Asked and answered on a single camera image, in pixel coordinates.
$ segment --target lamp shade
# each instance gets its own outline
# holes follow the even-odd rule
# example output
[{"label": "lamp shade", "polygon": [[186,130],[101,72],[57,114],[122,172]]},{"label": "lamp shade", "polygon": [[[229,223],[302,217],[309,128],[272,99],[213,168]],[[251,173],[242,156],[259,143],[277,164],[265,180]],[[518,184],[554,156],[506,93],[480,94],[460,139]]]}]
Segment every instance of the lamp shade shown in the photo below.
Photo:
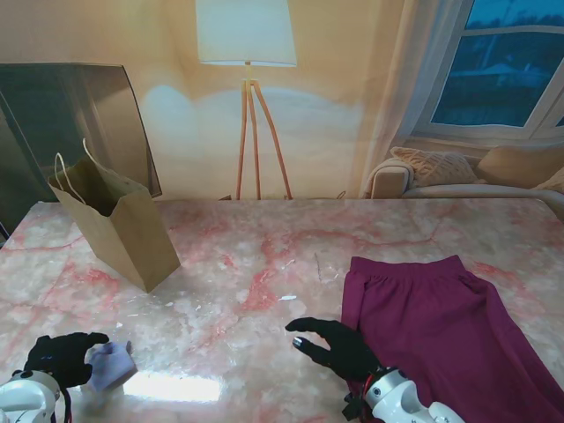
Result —
[{"label": "lamp shade", "polygon": [[197,0],[201,63],[295,66],[287,0]]}]

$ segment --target purple fabric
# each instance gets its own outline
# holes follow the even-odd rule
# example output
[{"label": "purple fabric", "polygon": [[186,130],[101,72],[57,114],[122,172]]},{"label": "purple fabric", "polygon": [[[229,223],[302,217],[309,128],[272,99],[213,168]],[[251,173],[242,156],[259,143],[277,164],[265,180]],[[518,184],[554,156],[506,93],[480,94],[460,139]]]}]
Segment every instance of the purple fabric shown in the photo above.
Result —
[{"label": "purple fabric", "polygon": [[564,422],[564,392],[495,287],[458,256],[400,264],[354,257],[341,320],[382,364],[415,381],[425,406],[440,401],[466,423]]}]

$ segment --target marble table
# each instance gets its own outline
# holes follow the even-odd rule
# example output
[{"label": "marble table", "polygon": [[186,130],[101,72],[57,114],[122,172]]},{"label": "marble table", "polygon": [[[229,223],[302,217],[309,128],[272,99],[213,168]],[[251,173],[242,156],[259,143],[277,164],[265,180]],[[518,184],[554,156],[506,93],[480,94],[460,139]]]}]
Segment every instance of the marble table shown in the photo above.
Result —
[{"label": "marble table", "polygon": [[152,293],[97,260],[60,204],[32,208],[0,250],[2,381],[37,337],[96,330],[131,340],[139,373],[112,397],[72,390],[75,421],[343,422],[345,383],[295,351],[284,326],[304,315],[339,318],[352,256],[458,254],[497,286],[564,386],[564,226],[538,200],[159,208],[182,267]]}]

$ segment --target paper bag handle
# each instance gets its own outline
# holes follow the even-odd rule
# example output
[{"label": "paper bag handle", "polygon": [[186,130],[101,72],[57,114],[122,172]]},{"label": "paper bag handle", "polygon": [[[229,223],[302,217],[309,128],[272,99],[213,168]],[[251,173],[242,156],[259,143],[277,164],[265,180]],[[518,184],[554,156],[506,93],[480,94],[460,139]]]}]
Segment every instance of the paper bag handle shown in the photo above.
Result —
[{"label": "paper bag handle", "polygon": [[86,138],[82,138],[82,146],[85,148],[85,152],[90,158],[90,160],[93,162],[93,164],[96,165],[97,167],[101,167],[102,169],[106,170],[106,168],[103,167],[100,163],[98,163],[96,159],[92,156],[92,154],[88,151],[88,147],[86,146]]},{"label": "paper bag handle", "polygon": [[61,189],[61,191],[64,191],[63,185],[61,184],[61,181],[59,181],[59,175],[57,174],[57,171],[56,171],[57,165],[59,164],[57,159],[59,159],[61,161],[61,166],[63,167],[64,177],[67,178],[67,183],[69,184],[70,190],[74,193],[75,196],[77,196],[80,199],[80,201],[82,201],[82,204],[86,204],[85,199],[83,197],[81,197],[80,194],[77,193],[77,191],[73,188],[73,186],[71,184],[71,180],[69,179],[69,176],[67,175],[67,169],[64,166],[63,156],[61,155],[60,152],[58,152],[55,155],[55,179],[56,179],[56,182],[59,184],[59,188]]}]

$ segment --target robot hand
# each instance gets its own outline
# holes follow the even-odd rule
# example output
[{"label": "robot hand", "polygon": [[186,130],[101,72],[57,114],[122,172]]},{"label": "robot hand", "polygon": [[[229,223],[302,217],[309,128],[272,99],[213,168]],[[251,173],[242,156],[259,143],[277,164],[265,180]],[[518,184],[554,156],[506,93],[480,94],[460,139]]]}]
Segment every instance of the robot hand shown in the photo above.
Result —
[{"label": "robot hand", "polygon": [[27,357],[25,371],[15,371],[0,386],[0,423],[55,421],[55,402],[61,392],[65,397],[64,421],[72,421],[71,398],[66,389],[88,382],[92,366],[85,364],[86,351],[108,341],[101,333],[37,339]]},{"label": "robot hand", "polygon": [[362,340],[362,335],[336,320],[303,317],[291,321],[286,330],[315,332],[324,338],[331,347],[330,351],[301,337],[293,340],[293,346],[346,381],[365,382],[370,373],[382,369],[380,361]]},{"label": "robot hand", "polygon": [[305,338],[295,338],[293,346],[341,378],[365,383],[361,399],[347,396],[349,405],[343,411],[347,419],[359,416],[363,400],[372,415],[385,423],[464,423],[445,404],[432,403],[426,408],[417,397],[415,383],[397,368],[384,367],[356,330],[335,320],[313,317],[296,319],[286,326],[286,330],[320,335],[329,343],[330,351]]},{"label": "robot hand", "polygon": [[92,376],[92,366],[85,364],[86,352],[96,344],[108,341],[107,335],[95,332],[38,338],[27,356],[24,370],[39,370],[53,375],[62,389],[84,385]]}]

